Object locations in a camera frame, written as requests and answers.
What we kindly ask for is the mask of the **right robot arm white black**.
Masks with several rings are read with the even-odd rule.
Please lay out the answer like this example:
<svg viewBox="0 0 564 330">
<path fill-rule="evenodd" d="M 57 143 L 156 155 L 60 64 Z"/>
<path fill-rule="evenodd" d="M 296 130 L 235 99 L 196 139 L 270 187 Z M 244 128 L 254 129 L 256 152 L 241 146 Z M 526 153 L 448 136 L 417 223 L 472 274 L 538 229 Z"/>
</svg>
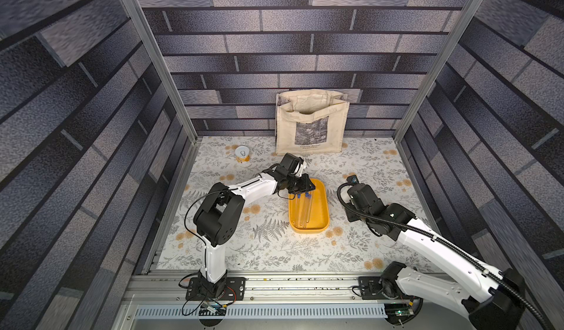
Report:
<svg viewBox="0 0 564 330">
<path fill-rule="evenodd" d="M 516 329 L 527 309 L 524 278 L 499 270 L 435 233 L 402 205 L 385 205 L 355 176 L 338 187 L 348 220 L 363 221 L 374 235 L 413 249 L 451 280 L 424 275 L 402 262 L 390 263 L 377 291 L 388 299 L 403 296 L 431 301 L 463 316 L 475 329 Z"/>
</svg>

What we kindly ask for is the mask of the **yellow plastic tray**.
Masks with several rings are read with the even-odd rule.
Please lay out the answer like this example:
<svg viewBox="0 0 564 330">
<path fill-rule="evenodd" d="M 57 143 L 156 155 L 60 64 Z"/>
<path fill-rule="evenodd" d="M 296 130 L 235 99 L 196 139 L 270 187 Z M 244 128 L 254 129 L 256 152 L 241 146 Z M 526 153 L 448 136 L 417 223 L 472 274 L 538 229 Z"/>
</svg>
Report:
<svg viewBox="0 0 564 330">
<path fill-rule="evenodd" d="M 298 234 L 318 234 L 330 225 L 325 185 L 312 179 L 315 190 L 296 195 L 289 201 L 290 227 Z"/>
</svg>

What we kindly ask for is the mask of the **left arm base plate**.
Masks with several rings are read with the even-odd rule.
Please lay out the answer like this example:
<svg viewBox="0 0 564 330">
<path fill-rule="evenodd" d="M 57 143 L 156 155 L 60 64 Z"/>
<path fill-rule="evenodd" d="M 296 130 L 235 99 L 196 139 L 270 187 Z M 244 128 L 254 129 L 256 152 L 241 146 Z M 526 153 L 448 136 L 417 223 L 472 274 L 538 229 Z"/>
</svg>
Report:
<svg viewBox="0 0 564 330">
<path fill-rule="evenodd" d="M 224 277 L 218 283 L 212 284 L 205 277 L 194 277 L 189 280 L 186 288 L 187 301 L 242 301 L 245 299 L 245 277 Z"/>
</svg>

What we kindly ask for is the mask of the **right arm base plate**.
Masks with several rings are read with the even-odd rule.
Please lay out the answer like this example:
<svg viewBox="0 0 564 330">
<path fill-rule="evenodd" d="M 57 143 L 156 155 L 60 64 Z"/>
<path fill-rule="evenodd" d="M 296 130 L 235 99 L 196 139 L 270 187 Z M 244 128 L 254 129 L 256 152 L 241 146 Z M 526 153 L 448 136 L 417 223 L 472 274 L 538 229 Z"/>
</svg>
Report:
<svg viewBox="0 0 564 330">
<path fill-rule="evenodd" d="M 363 300 L 413 301 L 416 299 L 402 292 L 396 282 L 380 277 L 358 277 L 354 292 Z"/>
</svg>

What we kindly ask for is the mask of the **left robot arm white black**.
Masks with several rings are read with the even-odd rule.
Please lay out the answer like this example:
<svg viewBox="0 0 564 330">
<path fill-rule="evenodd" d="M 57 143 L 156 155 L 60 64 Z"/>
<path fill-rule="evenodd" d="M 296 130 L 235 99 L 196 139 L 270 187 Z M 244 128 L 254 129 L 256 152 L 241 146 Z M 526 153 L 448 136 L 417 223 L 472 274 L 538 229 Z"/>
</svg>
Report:
<svg viewBox="0 0 564 330">
<path fill-rule="evenodd" d="M 315 185 L 304 171 L 303 158 L 286 154 L 281 162 L 264 169 L 252 179 L 235 184 L 214 184 L 201 197 L 196 210 L 194 234 L 203 242 L 204 264 L 198 271 L 199 292 L 219 298 L 227 286 L 226 243 L 233 237 L 242 211 L 255 201 L 285 190 L 290 197 L 310 193 Z"/>
</svg>

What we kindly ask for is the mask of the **test tube blue cap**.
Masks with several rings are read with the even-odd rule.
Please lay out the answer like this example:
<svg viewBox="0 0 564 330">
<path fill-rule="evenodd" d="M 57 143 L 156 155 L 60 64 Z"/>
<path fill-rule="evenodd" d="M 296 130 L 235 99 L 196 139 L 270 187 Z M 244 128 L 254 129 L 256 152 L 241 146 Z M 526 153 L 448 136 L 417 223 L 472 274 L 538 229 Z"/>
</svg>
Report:
<svg viewBox="0 0 564 330">
<path fill-rule="evenodd" d="M 312 206 L 313 206 L 313 193 L 306 193 L 305 194 L 305 218 L 306 218 L 306 222 L 308 223 L 310 221 L 311 218 L 311 211 L 312 211 Z"/>
<path fill-rule="evenodd" d="M 311 194 L 304 193 L 301 201 L 301 216 L 300 216 L 300 226 L 301 228 L 306 228 L 311 214 Z"/>
<path fill-rule="evenodd" d="M 298 195 L 298 200 L 295 203 L 295 212 L 296 212 L 296 220 L 298 228 L 301 228 L 302 223 L 302 214 L 303 214 L 303 194 Z"/>
</svg>

